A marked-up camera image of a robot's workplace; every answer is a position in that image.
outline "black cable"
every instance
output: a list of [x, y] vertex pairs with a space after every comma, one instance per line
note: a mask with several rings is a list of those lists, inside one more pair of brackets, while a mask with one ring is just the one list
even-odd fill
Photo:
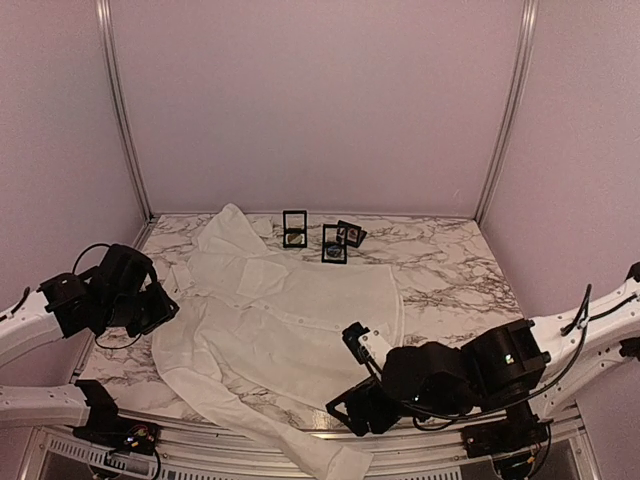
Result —
[[[585, 298], [582, 302], [582, 304], [584, 305], [584, 308], [581, 307], [582, 313], [585, 313], [585, 318], [588, 318], [589, 315], [589, 295], [591, 294], [591, 285], [587, 286], [587, 291], [585, 292]], [[473, 414], [469, 414], [469, 415], [442, 415], [442, 414], [438, 414], [438, 413], [433, 413], [433, 412], [429, 412], [427, 410], [424, 410], [422, 407], [420, 407], [419, 405], [414, 405], [410, 402], [402, 402], [402, 404], [409, 409], [411, 412], [413, 412], [416, 415], [420, 415], [420, 416], [430, 416], [430, 417], [435, 417], [435, 418], [439, 418], [441, 420], [473, 420], [476, 418], [482, 418], [482, 417], [486, 417], [488, 415], [493, 415], [494, 413], [499, 413], [503, 410], [506, 410], [508, 408], [511, 407], [515, 407], [517, 405], [520, 405], [523, 402], [528, 402], [529, 400], [538, 397], [540, 395], [542, 395], [543, 393], [551, 390], [553, 387], [555, 387], [558, 383], [560, 383], [560, 381], [567, 375], [567, 373], [569, 373], [569, 370], [571, 370], [571, 368], [575, 365], [576, 361], [578, 360], [578, 357], [580, 356], [580, 353], [582, 353], [582, 349], [584, 347], [584, 344], [587, 340], [587, 327], [588, 327], [588, 323], [584, 325], [584, 327], [582, 328], [582, 336], [580, 337], [580, 343], [578, 344], [578, 347], [576, 348], [573, 357], [571, 357], [571, 360], [569, 361], [569, 363], [567, 364], [567, 366], [558, 374], [558, 376], [556, 378], [554, 378], [551, 383], [549, 383], [548, 385], [542, 387], [539, 390], [536, 390], [535, 392], [527, 395], [524, 398], [521, 398], [520, 400], [517, 400], [515, 402], [509, 403], [507, 405], [503, 405], [499, 408], [494, 408], [492, 410], [486, 410], [483, 412], [478, 412], [478, 413], [473, 413]]]
[[428, 428], [428, 427], [423, 427], [422, 425], [420, 425], [420, 423], [418, 423], [418, 419], [416, 417], [413, 417], [413, 426], [416, 427], [421, 432], [439, 432], [440, 430], [444, 430], [445, 428], [449, 428], [454, 423], [456, 423], [456, 420], [451, 420], [451, 421], [449, 421], [447, 423], [444, 423], [442, 425], [439, 425], [437, 427]]
[[105, 347], [104, 345], [100, 345], [98, 343], [98, 337], [95, 337], [93, 339], [93, 341], [95, 342], [95, 344], [100, 347], [100, 348], [104, 348], [105, 350], [124, 350], [125, 348], [129, 348], [130, 346], [132, 346], [134, 343], [136, 343], [138, 340], [140, 340], [140, 337], [142, 337], [142, 333], [139, 333], [138, 336], [133, 340], [133, 342], [127, 343], [126, 345], [123, 345], [122, 347]]
[[622, 307], [624, 307], [627, 303], [632, 302], [633, 300], [635, 300], [636, 298], [638, 298], [638, 295], [636, 295], [635, 293], [633, 295], [631, 295], [630, 297], [625, 298], [623, 301], [621, 301], [619, 304], [617, 304], [614, 307], [611, 307], [609, 310], [607, 310], [606, 312], [602, 312], [599, 313], [597, 315], [594, 315], [593, 317], [591, 317], [589, 319], [590, 322], [593, 322], [594, 320], [599, 320], [601, 318], [606, 317], [607, 315], [611, 315], [613, 312], [616, 312], [617, 310], [620, 310]]
[[[10, 310], [10, 315], [15, 315], [15, 313], [22, 308], [22, 306], [27, 301], [27, 298], [29, 298], [30, 293], [31, 293], [31, 287], [27, 287], [24, 289], [24, 292], [22, 292], [22, 298], [18, 301], [18, 303], [16, 303], [15, 307], [13, 307]], [[7, 318], [8, 318], [8, 315], [2, 315], [0, 317], [0, 322], [2, 320], [6, 320]]]
[[547, 434], [549, 435], [549, 439], [547, 440], [547, 448], [544, 451], [544, 455], [542, 456], [542, 459], [540, 460], [540, 462], [536, 461], [536, 465], [528, 477], [529, 480], [531, 480], [535, 475], [538, 474], [538, 472], [540, 472], [540, 470], [542, 470], [544, 463], [547, 461], [547, 458], [549, 457], [549, 451], [551, 450], [551, 425], [550, 424], [547, 424]]
[[78, 268], [78, 264], [80, 263], [80, 260], [82, 260], [82, 257], [84, 257], [88, 252], [90, 252], [94, 248], [98, 248], [98, 247], [109, 248], [111, 247], [111, 245], [109, 245], [108, 243], [94, 243], [93, 245], [89, 245], [80, 253], [80, 255], [78, 255], [78, 258], [76, 259], [76, 262], [73, 264], [73, 268], [71, 269], [71, 273], [75, 275], [76, 269]]
[[156, 467], [156, 473], [151, 480], [158, 480], [158, 478], [160, 478], [160, 471], [162, 470], [162, 461], [160, 460], [160, 454], [158, 453], [158, 450], [156, 450], [155, 448], [153, 449], [153, 454], [156, 457], [158, 465]]
[[560, 334], [563, 337], [569, 335], [574, 328], [578, 326], [578, 322], [580, 321], [582, 314], [585, 313], [585, 317], [589, 316], [589, 301], [591, 299], [591, 284], [587, 285], [587, 291], [582, 298], [582, 303], [580, 304], [580, 308], [578, 309], [578, 313], [576, 313], [575, 318], [569, 325], [565, 325], [560, 329]]

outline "small black object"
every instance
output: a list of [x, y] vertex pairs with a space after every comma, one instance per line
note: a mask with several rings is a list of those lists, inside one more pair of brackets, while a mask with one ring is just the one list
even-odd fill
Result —
[[347, 245], [350, 247], [358, 248], [367, 236], [367, 232], [362, 227], [353, 223], [338, 220], [338, 226], [342, 227], [342, 230], [338, 231], [338, 235], [346, 237]]
[[627, 280], [630, 278], [633, 278], [636, 282], [640, 282], [640, 262], [631, 265], [629, 273], [627, 274]]
[[362, 348], [358, 339], [370, 331], [367, 327], [363, 327], [360, 322], [352, 323], [342, 331], [342, 341], [351, 351], [352, 355], [356, 357], [360, 365], [364, 365], [367, 359], [362, 355]]
[[620, 340], [620, 356], [635, 357], [640, 360], [640, 337], [627, 338]]
[[282, 212], [284, 248], [307, 248], [307, 211], [284, 210]]
[[325, 224], [322, 226], [322, 262], [337, 263], [344, 265], [347, 263], [347, 243], [346, 236], [340, 236], [339, 225]]
[[[346, 413], [338, 410], [340, 405]], [[403, 416], [402, 405], [391, 400], [371, 377], [327, 403], [326, 408], [358, 437], [384, 433]]]
[[548, 423], [540, 422], [528, 402], [507, 408], [507, 418], [462, 429], [462, 441], [469, 458], [515, 452], [549, 438]]
[[78, 380], [75, 384], [87, 398], [89, 419], [73, 429], [73, 436], [109, 447], [118, 452], [153, 455], [160, 427], [152, 422], [118, 415], [118, 406], [97, 380]]

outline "metal frame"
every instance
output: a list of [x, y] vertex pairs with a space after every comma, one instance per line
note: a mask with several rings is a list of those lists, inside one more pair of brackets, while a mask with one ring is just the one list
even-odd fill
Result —
[[[171, 420], [141, 413], [122, 412], [127, 416], [154, 421], [161, 426], [158, 451], [162, 458], [160, 478], [189, 478], [185, 473], [206, 479], [230, 480], [291, 480], [309, 478], [275, 448], [257, 444], [229, 430], [200, 422]], [[375, 452], [367, 478], [375, 480], [406, 480], [429, 478], [437, 472], [456, 471], [462, 465], [486, 461], [488, 457], [468, 459], [461, 441], [459, 428], [442, 432], [423, 433], [405, 423], [381, 436], [355, 438], [346, 431], [312, 432], [329, 441], [337, 441]], [[593, 452], [577, 407], [562, 412], [553, 423], [555, 441], [569, 440], [580, 480], [599, 480]], [[27, 456], [20, 471], [21, 480], [37, 480], [43, 473], [47, 452], [54, 452], [78, 461], [99, 464], [107, 450], [83, 442], [71, 435], [67, 427], [34, 429], [30, 441], [31, 455]], [[114, 455], [123, 467], [130, 466], [133, 473], [145, 475], [153, 472], [154, 457]]]
[[535, 31], [536, 20], [538, 18], [539, 0], [525, 0], [524, 9], [522, 11], [522, 23], [520, 25], [520, 37], [518, 38], [518, 46], [516, 53], [516, 63], [513, 68], [513, 76], [511, 78], [511, 87], [509, 88], [509, 96], [505, 106], [502, 124], [493, 149], [489, 170], [485, 178], [482, 194], [478, 201], [474, 220], [479, 226], [482, 226], [496, 187], [500, 173], [504, 167], [504, 160], [509, 147], [509, 140], [513, 130], [515, 118], [518, 113], [518, 107], [522, 101], [529, 65], [531, 63], [531, 51], [533, 48], [533, 34]]
[[113, 34], [113, 25], [111, 23], [111, 2], [110, 0], [96, 0], [96, 12], [98, 16], [98, 25], [100, 27], [102, 49], [107, 67], [107, 75], [109, 79], [109, 87], [111, 90], [111, 100], [116, 114], [118, 123], [118, 131], [122, 148], [125, 154], [127, 170], [131, 177], [136, 201], [145, 222], [151, 222], [154, 218], [149, 203], [147, 190], [144, 186], [142, 171], [138, 162], [138, 154], [133, 142], [131, 127], [127, 116], [127, 109], [124, 101], [124, 93], [122, 82], [120, 80], [120, 70], [118, 68], [118, 59], [116, 55], [116, 44]]

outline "metal base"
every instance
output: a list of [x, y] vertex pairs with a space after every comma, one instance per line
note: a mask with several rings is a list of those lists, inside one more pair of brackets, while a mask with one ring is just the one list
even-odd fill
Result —
[[[218, 478], [229, 480], [309, 478], [279, 450], [262, 446], [229, 430], [210, 424], [171, 421], [133, 412], [123, 414], [160, 425], [160, 479], [189, 478], [188, 475], [185, 477], [184, 473], [193, 474], [193, 478], [200, 475], [200, 479], [204, 480], [216, 478], [216, 475]], [[377, 437], [354, 438], [347, 430], [314, 434], [329, 441], [375, 452], [367, 478], [376, 480], [405, 480], [416, 477], [440, 480], [446, 477], [443, 475], [439, 478], [433, 475], [439, 472], [456, 472], [461, 468], [464, 470], [465, 466], [489, 460], [488, 457], [467, 458], [460, 429], [423, 433], [403, 423]], [[599, 478], [589, 441], [575, 406], [558, 416], [553, 424], [553, 438], [554, 444], [570, 441], [580, 480]], [[106, 448], [74, 438], [68, 428], [38, 429], [32, 436], [29, 455], [19, 478], [46, 478], [42, 475], [48, 452], [100, 466], [106, 451]], [[150, 478], [155, 473], [156, 460], [153, 457], [132, 454], [128, 457], [113, 455], [113, 459], [124, 465], [122, 468], [129, 472], [129, 476]]]

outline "cable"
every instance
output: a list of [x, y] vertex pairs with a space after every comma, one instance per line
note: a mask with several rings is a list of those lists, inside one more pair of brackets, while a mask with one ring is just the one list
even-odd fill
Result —
[[587, 285], [587, 291], [582, 298], [582, 303], [580, 304], [580, 308], [578, 309], [578, 313], [576, 313], [575, 318], [569, 325], [565, 325], [560, 329], [560, 335], [566, 337], [569, 335], [575, 327], [578, 326], [578, 322], [580, 322], [580, 318], [582, 314], [585, 313], [585, 317], [589, 316], [589, 300], [591, 299], [591, 284]]
[[[22, 308], [22, 306], [27, 301], [27, 298], [29, 298], [30, 293], [31, 293], [31, 287], [27, 287], [24, 289], [24, 292], [22, 292], [22, 298], [20, 299], [20, 301], [18, 301], [18, 303], [16, 303], [15, 307], [13, 307], [9, 311], [10, 312], [9, 315], [15, 315], [15, 313]], [[6, 320], [8, 317], [9, 317], [8, 315], [2, 315], [0, 317], [0, 322], [3, 320]]]
[[78, 255], [78, 258], [76, 259], [76, 262], [73, 264], [73, 268], [71, 269], [71, 273], [75, 275], [76, 270], [78, 268], [78, 264], [80, 263], [80, 260], [82, 260], [82, 257], [84, 257], [88, 252], [90, 252], [94, 248], [98, 248], [98, 247], [110, 248], [111, 245], [109, 245], [108, 243], [94, 243], [93, 245], [89, 245], [80, 253], [80, 255]]
[[99, 337], [95, 337], [93, 339], [93, 341], [95, 342], [95, 344], [100, 347], [100, 348], [104, 348], [105, 350], [124, 350], [125, 348], [129, 348], [130, 346], [132, 346], [134, 343], [136, 343], [138, 340], [140, 340], [140, 337], [142, 337], [142, 333], [139, 333], [138, 336], [133, 340], [133, 342], [127, 343], [126, 345], [123, 345], [122, 347], [105, 347], [104, 345], [100, 345], [98, 343], [98, 338]]
[[160, 471], [162, 470], [162, 461], [160, 460], [160, 454], [157, 449], [153, 449], [153, 454], [156, 457], [158, 465], [156, 466], [156, 473], [151, 480], [158, 480], [158, 478], [160, 478]]
[[420, 425], [418, 423], [418, 419], [416, 417], [413, 417], [413, 426], [416, 427], [421, 432], [439, 432], [440, 430], [444, 430], [445, 428], [450, 427], [454, 423], [456, 423], [456, 420], [451, 420], [451, 421], [449, 421], [447, 423], [444, 423], [442, 425], [439, 425], [437, 427], [428, 428], [428, 427], [423, 427], [422, 425]]
[[616, 312], [617, 310], [620, 310], [622, 307], [624, 307], [627, 303], [632, 302], [633, 300], [635, 300], [636, 298], [638, 298], [637, 294], [633, 294], [630, 297], [625, 298], [623, 301], [621, 301], [619, 304], [617, 304], [614, 307], [611, 307], [609, 310], [607, 310], [606, 312], [602, 312], [599, 313], [598, 315], [594, 315], [593, 317], [591, 317], [589, 319], [590, 322], [593, 322], [594, 320], [599, 320], [601, 318], [606, 317], [607, 315], [611, 315], [613, 312]]
[[549, 457], [549, 451], [551, 450], [551, 424], [547, 424], [547, 434], [549, 435], [549, 439], [547, 440], [547, 448], [544, 451], [544, 455], [542, 456], [542, 459], [540, 460], [540, 462], [536, 461], [536, 465], [528, 477], [529, 480], [531, 480], [535, 475], [538, 474], [540, 470], [542, 470], [544, 463], [547, 461], [547, 458]]

